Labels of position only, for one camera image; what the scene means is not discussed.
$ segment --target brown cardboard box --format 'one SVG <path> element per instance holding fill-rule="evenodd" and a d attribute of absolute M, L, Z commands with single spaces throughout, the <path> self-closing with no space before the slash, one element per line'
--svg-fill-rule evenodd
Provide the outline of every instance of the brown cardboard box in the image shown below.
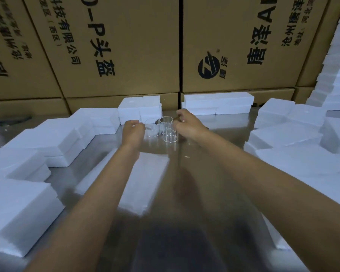
<path fill-rule="evenodd" d="M 69 115 L 62 98 L 0 101 L 0 117 L 56 114 Z"/>
<path fill-rule="evenodd" d="M 326 3 L 184 0 L 183 92 L 295 86 Z"/>
<path fill-rule="evenodd" d="M 62 97 L 22 0 L 0 0 L 0 100 Z"/>
<path fill-rule="evenodd" d="M 146 96 L 146 95 L 122 95 L 122 96 L 101 96 L 101 97 L 80 97 L 67 98 L 69 109 L 72 113 L 80 108 L 117 108 L 123 98 Z M 178 93 L 161 93 L 160 102 L 163 111 L 178 109 Z"/>
<path fill-rule="evenodd" d="M 295 89 L 273 89 L 273 90 L 243 90 L 254 96 L 253 106 L 263 106 L 270 98 L 291 100 Z M 184 101 L 184 93 L 181 93 L 181 101 Z"/>
<path fill-rule="evenodd" d="M 314 88 L 315 87 L 295 87 L 292 101 L 295 101 L 296 104 L 306 104 L 306 100 L 310 97 Z"/>
<path fill-rule="evenodd" d="M 24 0 L 65 97 L 179 91 L 179 0 Z"/>
<path fill-rule="evenodd" d="M 339 18 L 340 0 L 329 0 L 296 86 L 316 85 L 317 76 L 322 70 L 322 62 L 330 48 Z"/>

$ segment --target circular logo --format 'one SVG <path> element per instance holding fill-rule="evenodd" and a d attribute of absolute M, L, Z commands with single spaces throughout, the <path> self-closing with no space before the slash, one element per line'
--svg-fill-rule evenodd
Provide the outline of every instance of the circular logo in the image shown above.
<path fill-rule="evenodd" d="M 216 76 L 220 69 L 220 63 L 217 57 L 208 52 L 208 56 L 202 59 L 198 65 L 199 75 L 204 79 L 211 79 Z"/>

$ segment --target metal table surface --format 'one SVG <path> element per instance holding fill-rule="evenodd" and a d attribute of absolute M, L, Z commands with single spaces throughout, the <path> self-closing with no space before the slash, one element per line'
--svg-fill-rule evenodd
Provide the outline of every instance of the metal table surface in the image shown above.
<path fill-rule="evenodd" d="M 249 114 L 218 115 L 222 128 L 213 131 L 243 147 L 256 116 L 254 108 Z M 45 119 L 0 127 L 0 146 Z M 45 246 L 79 201 L 75 186 L 121 144 L 121 133 L 122 127 L 116 134 L 98 135 L 69 167 L 50 168 L 47 182 L 66 208 L 26 257 L 0 253 L 0 272 L 22 271 Z M 116 213 L 97 271 L 307 271 L 295 253 L 274 248 L 260 212 L 195 142 L 171 144 L 156 137 L 145 139 L 141 151 L 167 154 L 168 169 L 146 216 Z"/>

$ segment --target forearm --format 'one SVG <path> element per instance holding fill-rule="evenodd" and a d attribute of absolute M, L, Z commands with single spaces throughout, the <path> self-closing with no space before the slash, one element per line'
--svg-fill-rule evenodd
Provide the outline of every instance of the forearm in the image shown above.
<path fill-rule="evenodd" d="M 340 270 L 340 205 L 212 132 L 197 141 L 311 270 Z"/>
<path fill-rule="evenodd" d="M 95 269 L 137 154 L 127 146 L 117 150 L 26 272 Z"/>

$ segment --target person's right hand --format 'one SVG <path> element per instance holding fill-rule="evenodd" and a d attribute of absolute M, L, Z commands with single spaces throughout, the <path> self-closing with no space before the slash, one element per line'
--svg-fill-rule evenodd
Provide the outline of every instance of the person's right hand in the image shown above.
<path fill-rule="evenodd" d="M 205 132 L 209 132 L 208 128 L 187 109 L 177 110 L 176 113 L 179 115 L 181 122 L 174 120 L 173 125 L 175 130 L 182 136 L 197 141 L 198 137 Z"/>

